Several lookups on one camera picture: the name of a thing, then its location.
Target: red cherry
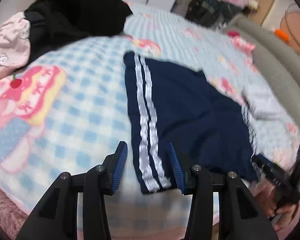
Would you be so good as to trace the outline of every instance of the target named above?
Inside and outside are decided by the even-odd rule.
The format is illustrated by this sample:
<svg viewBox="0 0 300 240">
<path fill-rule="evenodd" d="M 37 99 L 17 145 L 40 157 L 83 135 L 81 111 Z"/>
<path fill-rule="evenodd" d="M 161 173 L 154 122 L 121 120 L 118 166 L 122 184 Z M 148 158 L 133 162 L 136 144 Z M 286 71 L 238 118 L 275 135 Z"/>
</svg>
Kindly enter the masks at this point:
<svg viewBox="0 0 300 240">
<path fill-rule="evenodd" d="M 18 88 L 18 87 L 21 86 L 21 83 L 22 83 L 22 79 L 17 78 L 17 79 L 12 80 L 12 81 L 10 82 L 10 87 L 11 87 L 11 88 Z"/>
</svg>

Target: white stripe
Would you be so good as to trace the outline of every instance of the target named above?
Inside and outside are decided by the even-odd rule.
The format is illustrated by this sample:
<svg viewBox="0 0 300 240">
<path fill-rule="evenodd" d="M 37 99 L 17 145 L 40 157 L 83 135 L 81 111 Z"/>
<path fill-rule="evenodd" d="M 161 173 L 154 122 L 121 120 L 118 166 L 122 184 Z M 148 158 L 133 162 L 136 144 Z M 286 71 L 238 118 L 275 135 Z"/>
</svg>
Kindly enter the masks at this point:
<svg viewBox="0 0 300 240">
<path fill-rule="evenodd" d="M 152 170 L 148 155 L 148 113 L 143 99 L 143 80 L 141 72 L 141 64 L 139 62 L 138 54 L 134 54 L 134 61 L 136 64 L 136 78 L 137 78 L 137 101 L 140 113 L 140 136 L 141 141 L 139 145 L 139 169 L 142 173 L 142 179 L 146 184 L 149 192 L 158 191 L 160 189 L 158 182 L 152 176 Z"/>
<path fill-rule="evenodd" d="M 154 108 L 154 104 L 152 101 L 152 80 L 151 73 L 146 65 L 145 57 L 141 56 L 141 63 L 143 65 L 143 69 L 145 71 L 145 79 L 146 79 L 146 101 L 150 113 L 150 122 L 149 122 L 149 130 L 150 130 L 150 154 L 154 161 L 155 169 L 157 170 L 159 181 L 163 188 L 171 187 L 170 180 L 164 175 L 164 169 L 162 167 L 162 160 L 158 156 L 158 131 L 157 131 L 157 112 Z"/>
</svg>

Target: metal screw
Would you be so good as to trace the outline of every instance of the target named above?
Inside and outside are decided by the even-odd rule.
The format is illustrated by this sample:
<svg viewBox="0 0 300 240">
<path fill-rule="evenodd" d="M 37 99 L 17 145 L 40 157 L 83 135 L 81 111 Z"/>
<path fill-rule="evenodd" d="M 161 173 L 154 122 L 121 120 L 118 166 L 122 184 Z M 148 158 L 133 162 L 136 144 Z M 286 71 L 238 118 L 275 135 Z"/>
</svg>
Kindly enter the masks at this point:
<svg viewBox="0 0 300 240">
<path fill-rule="evenodd" d="M 201 170 L 201 166 L 198 165 L 198 164 L 195 164 L 195 165 L 192 166 L 192 169 L 193 169 L 194 171 L 200 171 L 200 170 Z"/>
<path fill-rule="evenodd" d="M 96 166 L 96 171 L 103 171 L 104 169 L 104 166 L 101 164 Z"/>
<path fill-rule="evenodd" d="M 228 173 L 228 176 L 231 178 L 231 179 L 235 179 L 237 177 L 237 174 L 234 172 L 234 171 L 231 171 Z"/>
<path fill-rule="evenodd" d="M 69 173 L 68 172 L 63 172 L 63 173 L 60 174 L 60 178 L 61 179 L 66 179 L 68 177 L 69 177 Z"/>
</svg>

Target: pink bag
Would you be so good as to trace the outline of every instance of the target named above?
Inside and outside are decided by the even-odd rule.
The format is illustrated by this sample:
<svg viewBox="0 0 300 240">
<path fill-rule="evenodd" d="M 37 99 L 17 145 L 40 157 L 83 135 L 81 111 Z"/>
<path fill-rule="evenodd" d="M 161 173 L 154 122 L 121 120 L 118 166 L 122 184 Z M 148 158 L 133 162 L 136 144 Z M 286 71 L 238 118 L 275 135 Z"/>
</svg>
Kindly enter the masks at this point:
<svg viewBox="0 0 300 240">
<path fill-rule="evenodd" d="M 30 22 L 23 12 L 0 25 L 0 79 L 27 64 L 30 56 Z"/>
</svg>

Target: bed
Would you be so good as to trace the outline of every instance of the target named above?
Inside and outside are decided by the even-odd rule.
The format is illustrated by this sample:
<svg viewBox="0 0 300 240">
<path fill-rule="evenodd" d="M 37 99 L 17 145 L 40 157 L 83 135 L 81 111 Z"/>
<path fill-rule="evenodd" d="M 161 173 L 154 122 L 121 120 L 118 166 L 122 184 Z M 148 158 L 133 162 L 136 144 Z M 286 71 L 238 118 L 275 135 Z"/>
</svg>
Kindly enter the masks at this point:
<svg viewBox="0 0 300 240">
<path fill-rule="evenodd" d="M 69 44 L 0 81 L 0 226 L 12 239 L 61 172 L 86 172 L 113 153 L 120 140 L 126 141 L 131 151 L 122 61 L 129 50 L 203 70 L 211 84 L 239 104 L 243 104 L 240 92 L 245 84 L 270 86 L 287 112 L 283 110 L 277 121 L 253 121 L 257 139 L 262 142 L 259 151 L 286 169 L 293 164 L 300 141 L 297 54 L 238 15 L 224 32 L 238 30 L 256 44 L 252 64 L 226 35 L 175 14 L 128 4 L 134 15 L 127 18 L 122 35 L 90 37 Z M 25 90 L 16 93 L 10 89 L 15 79 L 28 82 Z M 17 105 L 1 103 L 4 97 L 23 98 L 29 94 L 37 97 L 18 101 Z M 183 196 L 179 190 L 142 195 L 131 152 L 119 190 L 105 200 L 113 239 L 184 237 L 191 196 Z M 82 236 L 80 211 L 78 230 Z"/>
</svg>

